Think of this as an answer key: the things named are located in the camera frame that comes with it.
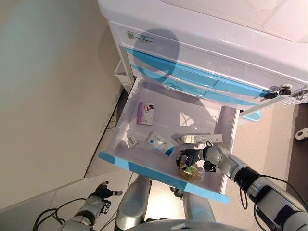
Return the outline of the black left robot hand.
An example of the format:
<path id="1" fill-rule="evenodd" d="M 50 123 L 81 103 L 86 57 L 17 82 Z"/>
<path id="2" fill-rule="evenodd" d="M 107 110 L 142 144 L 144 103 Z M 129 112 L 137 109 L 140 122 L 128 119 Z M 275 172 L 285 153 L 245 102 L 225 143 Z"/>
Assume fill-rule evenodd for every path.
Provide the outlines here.
<path id="1" fill-rule="evenodd" d="M 102 182 L 95 190 L 95 193 L 98 194 L 101 198 L 109 198 L 112 196 L 121 196 L 122 191 L 112 191 L 108 188 L 108 181 Z"/>

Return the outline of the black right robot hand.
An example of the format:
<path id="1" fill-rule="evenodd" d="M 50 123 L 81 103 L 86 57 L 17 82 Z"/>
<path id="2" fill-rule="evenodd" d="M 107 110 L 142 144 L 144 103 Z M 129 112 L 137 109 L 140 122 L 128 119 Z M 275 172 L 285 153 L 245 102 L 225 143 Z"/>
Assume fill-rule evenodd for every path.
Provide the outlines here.
<path id="1" fill-rule="evenodd" d="M 199 160 L 204 160 L 203 149 L 183 149 L 177 154 L 176 164 L 180 168 L 186 168 Z"/>

